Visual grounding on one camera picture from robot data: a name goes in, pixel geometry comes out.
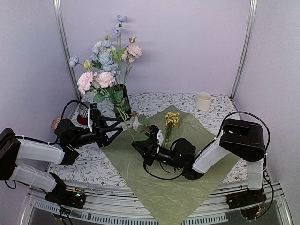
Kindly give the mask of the green and peach wrapping paper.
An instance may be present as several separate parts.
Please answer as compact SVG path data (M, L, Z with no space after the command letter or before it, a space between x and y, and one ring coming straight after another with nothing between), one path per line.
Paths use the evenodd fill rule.
M179 124L172 131L167 145L178 138L185 138L200 152L215 137L193 115L175 106L169 106L149 117L165 136L165 115L179 112ZM180 225L221 184L238 162L233 154L213 165L200 179L191 181L183 176L174 180L160 180L148 175L143 168L143 157L131 146L132 137L126 130L102 151L121 174L138 200L161 225Z

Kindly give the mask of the pink rose stem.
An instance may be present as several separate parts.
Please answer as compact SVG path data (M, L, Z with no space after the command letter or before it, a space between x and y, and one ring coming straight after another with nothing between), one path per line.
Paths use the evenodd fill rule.
M124 49L124 53L122 55L123 61L126 63L125 74L123 79L123 84L127 83L129 74L131 72L133 63L136 59L140 58L143 54L142 49L136 44L137 37L129 37L129 45Z

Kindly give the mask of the small blue flower stem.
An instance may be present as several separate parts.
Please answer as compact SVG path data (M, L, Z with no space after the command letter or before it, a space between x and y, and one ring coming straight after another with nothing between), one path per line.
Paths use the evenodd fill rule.
M121 84L121 57L122 57L122 33L124 31L122 23L125 22L127 20L126 16L122 16L122 15L117 15L116 16L117 21L118 21L118 26L117 27L113 27L113 36L116 38L117 41L117 48L116 48L116 56L117 56L117 62L118 62L118 76L119 76L119 80L118 80L118 84L120 86Z

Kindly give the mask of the white rose stem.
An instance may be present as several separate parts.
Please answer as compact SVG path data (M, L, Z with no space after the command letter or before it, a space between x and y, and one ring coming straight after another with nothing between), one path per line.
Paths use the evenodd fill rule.
M112 45L110 36L108 34L105 35L104 40L96 42L92 47L92 53L95 55L98 55L104 51L116 51L116 47Z

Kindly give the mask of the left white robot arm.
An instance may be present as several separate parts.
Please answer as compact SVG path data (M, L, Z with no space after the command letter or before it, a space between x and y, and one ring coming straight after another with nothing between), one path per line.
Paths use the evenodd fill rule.
M75 126L70 119L62 119L56 129L57 143L44 142L17 136L12 129L6 128L0 134L0 179L18 181L51 192L59 203L66 203L70 194L64 189L64 182L56 175L51 175L24 163L34 160L72 165L79 156L78 148L96 143L105 147L123 131L118 125L121 119L96 117L87 128Z

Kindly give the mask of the light blue hydrangea stem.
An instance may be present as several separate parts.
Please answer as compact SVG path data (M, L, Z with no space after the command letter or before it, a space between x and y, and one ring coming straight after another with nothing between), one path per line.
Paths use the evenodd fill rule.
M92 53L92 56L89 60L85 60L82 63L79 62L79 57L72 56L69 58L69 66L71 68L81 65L85 70L90 71L91 69L96 69L100 73L102 72L112 72L114 75L118 75L118 63L114 61L114 56L116 51L104 51L95 55Z

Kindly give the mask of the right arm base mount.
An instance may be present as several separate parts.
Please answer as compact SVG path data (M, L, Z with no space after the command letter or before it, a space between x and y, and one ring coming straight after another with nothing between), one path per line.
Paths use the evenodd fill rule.
M233 194L226 195L226 203L229 209L242 209L241 215L246 220L255 220L261 214L265 201L267 200L264 189L245 190Z

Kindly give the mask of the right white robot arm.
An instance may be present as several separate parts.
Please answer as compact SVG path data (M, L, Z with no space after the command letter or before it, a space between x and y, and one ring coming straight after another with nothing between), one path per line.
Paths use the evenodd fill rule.
M248 190L242 200L253 204L260 198L263 187L265 160L263 128L260 124L226 119L218 135L196 154L196 147L187 139L175 140L169 149L162 146L162 132L157 126L150 127L150 137L136 141L132 147L143 157L143 166L152 166L158 161L177 170L188 180L201 178L213 165L232 153L247 163Z

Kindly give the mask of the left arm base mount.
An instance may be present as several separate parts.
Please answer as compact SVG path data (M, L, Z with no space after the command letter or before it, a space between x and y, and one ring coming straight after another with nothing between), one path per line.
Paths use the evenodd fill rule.
M45 199L57 205L83 209L86 200L84 190L80 188L75 188L72 191L67 190L67 186L61 178L52 172L50 175L55 179L56 186L52 192L47 192Z

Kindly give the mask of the deep pink peony stem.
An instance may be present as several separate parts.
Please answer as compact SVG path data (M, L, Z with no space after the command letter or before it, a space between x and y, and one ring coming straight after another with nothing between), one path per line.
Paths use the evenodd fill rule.
M127 120L129 114L127 113L128 106L126 106L128 99L125 97L123 90L114 87L116 78L113 72L92 72L92 63L84 61L81 64L86 72L84 72L78 79L77 86L81 94L92 92L94 94L94 101L102 102L105 98L115 105L118 115L126 127L129 127Z

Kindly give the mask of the pale pink peony stem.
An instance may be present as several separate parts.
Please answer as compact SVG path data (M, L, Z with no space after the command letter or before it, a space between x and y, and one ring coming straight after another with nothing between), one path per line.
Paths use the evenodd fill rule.
M150 123L145 114L133 111L133 130L150 137Z

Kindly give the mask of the yellow daisy sprig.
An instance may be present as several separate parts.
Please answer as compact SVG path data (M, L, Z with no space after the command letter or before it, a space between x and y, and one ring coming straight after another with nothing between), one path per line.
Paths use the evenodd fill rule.
M165 140L164 146L168 145L170 135L174 126L177 126L179 123L179 112L168 112L165 115Z

